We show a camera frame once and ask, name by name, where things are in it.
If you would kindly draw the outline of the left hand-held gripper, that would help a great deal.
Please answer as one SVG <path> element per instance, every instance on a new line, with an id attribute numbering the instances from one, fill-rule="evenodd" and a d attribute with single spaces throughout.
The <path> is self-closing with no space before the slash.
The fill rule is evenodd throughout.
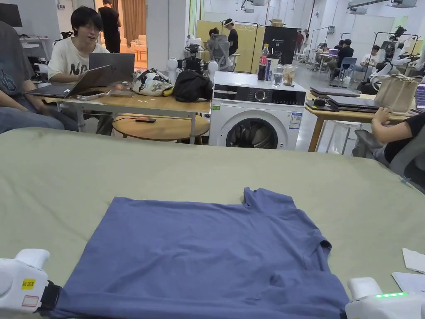
<path id="1" fill-rule="evenodd" d="M 13 259 L 0 260 L 1 314 L 33 314 L 56 307 L 61 287 L 48 279 L 45 249 L 23 249 Z"/>

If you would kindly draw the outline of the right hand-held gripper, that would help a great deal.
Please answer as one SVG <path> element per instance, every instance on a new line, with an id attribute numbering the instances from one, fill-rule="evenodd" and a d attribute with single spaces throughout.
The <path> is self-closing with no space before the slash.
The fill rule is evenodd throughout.
<path id="1" fill-rule="evenodd" d="M 348 319 L 423 319 L 425 293 L 384 294 L 371 277 L 352 278 L 347 282 L 352 301 L 345 306 Z"/>

